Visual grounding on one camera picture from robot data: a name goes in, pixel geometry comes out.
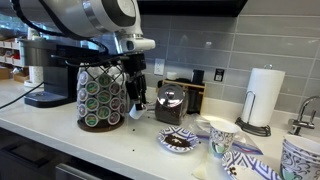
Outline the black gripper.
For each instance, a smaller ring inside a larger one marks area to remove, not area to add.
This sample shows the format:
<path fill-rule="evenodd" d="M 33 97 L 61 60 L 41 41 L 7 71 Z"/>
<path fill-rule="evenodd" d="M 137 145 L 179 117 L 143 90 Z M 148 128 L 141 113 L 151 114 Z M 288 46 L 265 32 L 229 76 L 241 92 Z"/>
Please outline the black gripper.
<path fill-rule="evenodd" d="M 135 104 L 136 109 L 139 110 L 140 100 L 143 104 L 146 103 L 146 80 L 142 73 L 146 69 L 144 54 L 123 56 L 121 61 L 124 72 L 129 75 L 125 82 L 129 98 Z"/>

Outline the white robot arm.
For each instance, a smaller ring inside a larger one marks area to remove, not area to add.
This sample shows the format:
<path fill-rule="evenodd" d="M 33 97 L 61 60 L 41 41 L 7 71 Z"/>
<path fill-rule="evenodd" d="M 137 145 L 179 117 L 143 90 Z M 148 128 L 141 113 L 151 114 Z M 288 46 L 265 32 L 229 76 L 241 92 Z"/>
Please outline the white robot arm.
<path fill-rule="evenodd" d="M 114 55 L 104 47 L 101 52 L 76 48 L 66 55 L 54 53 L 69 67 L 122 63 L 129 79 L 125 82 L 129 97 L 137 109 L 145 103 L 146 68 L 144 52 L 155 47 L 155 41 L 143 37 L 139 6 L 136 0 L 10 0 L 16 16 L 30 28 L 50 36 L 94 42 L 100 35 L 113 37 Z"/>

